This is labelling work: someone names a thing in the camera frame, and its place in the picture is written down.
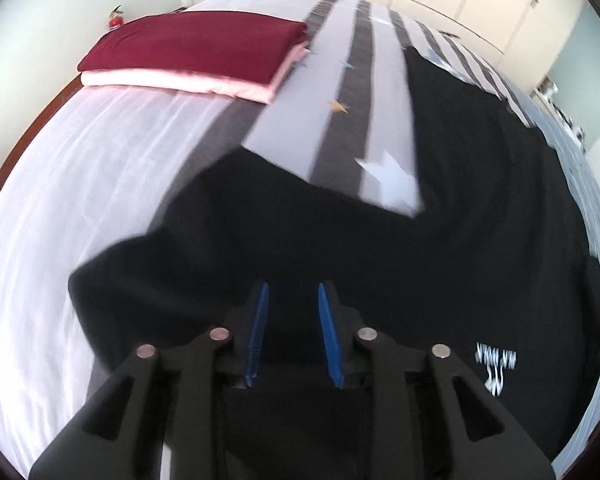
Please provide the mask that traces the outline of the black printed hoodie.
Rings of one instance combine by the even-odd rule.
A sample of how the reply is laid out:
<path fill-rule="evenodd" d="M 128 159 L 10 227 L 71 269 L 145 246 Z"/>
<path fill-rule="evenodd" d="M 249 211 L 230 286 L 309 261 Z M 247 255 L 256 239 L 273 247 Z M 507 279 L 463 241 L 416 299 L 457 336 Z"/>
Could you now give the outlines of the black printed hoodie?
<path fill-rule="evenodd" d="M 250 151 L 204 170 L 148 234 L 71 275 L 112 374 L 181 347 L 268 283 L 259 373 L 218 391 L 218 479 L 368 479 L 364 398 L 329 378 L 317 287 L 398 344 L 446 344 L 552 461 L 600 374 L 600 264 L 562 165 L 505 104 L 406 49 L 424 196 L 401 214 Z"/>

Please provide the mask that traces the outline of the pink folded garment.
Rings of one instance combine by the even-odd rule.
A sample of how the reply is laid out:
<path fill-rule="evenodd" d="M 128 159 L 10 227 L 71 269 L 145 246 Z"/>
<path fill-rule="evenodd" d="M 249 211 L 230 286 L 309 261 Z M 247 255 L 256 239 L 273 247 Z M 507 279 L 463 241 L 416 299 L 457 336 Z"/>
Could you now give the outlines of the pink folded garment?
<path fill-rule="evenodd" d="M 84 87 L 130 86 L 183 91 L 196 94 L 216 94 L 260 104 L 271 104 L 279 87 L 298 63 L 310 53 L 309 44 L 294 46 L 267 84 L 225 76 L 210 76 L 178 70 L 88 70 L 80 76 Z"/>

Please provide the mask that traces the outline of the striped grey white bedsheet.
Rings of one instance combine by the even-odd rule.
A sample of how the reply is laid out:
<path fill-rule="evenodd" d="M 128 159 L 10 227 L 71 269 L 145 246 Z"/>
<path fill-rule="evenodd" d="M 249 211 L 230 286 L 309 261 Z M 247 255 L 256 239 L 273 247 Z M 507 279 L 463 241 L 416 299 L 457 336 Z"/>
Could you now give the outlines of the striped grey white bedsheet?
<path fill-rule="evenodd" d="M 466 29 L 405 1 L 373 6 L 373 82 L 396 86 L 398 44 L 506 96 L 560 159 L 600 259 L 600 187 L 580 148 L 483 58 Z M 97 386 L 100 365 L 68 295 L 70 273 L 147 231 L 228 99 L 136 87 L 80 90 L 42 128 L 0 193 L 0 460 L 26 476 Z"/>

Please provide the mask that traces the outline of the red fire extinguisher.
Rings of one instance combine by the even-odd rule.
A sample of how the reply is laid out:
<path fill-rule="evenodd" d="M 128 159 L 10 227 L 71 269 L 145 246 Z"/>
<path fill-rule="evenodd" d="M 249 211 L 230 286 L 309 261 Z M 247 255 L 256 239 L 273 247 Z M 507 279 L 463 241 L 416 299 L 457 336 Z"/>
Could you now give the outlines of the red fire extinguisher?
<path fill-rule="evenodd" d="M 116 6 L 114 10 L 109 13 L 108 28 L 110 30 L 116 30 L 120 28 L 124 23 L 123 11 L 120 6 Z"/>

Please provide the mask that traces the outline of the dark red folded garment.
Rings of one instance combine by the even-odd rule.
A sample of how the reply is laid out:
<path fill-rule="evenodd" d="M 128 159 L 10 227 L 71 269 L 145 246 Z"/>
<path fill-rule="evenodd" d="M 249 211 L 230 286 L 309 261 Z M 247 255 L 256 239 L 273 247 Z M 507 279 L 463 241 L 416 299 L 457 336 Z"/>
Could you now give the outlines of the dark red folded garment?
<path fill-rule="evenodd" d="M 78 64 L 91 70 L 180 70 L 268 84 L 308 24 L 259 13 L 149 15 L 108 32 Z"/>

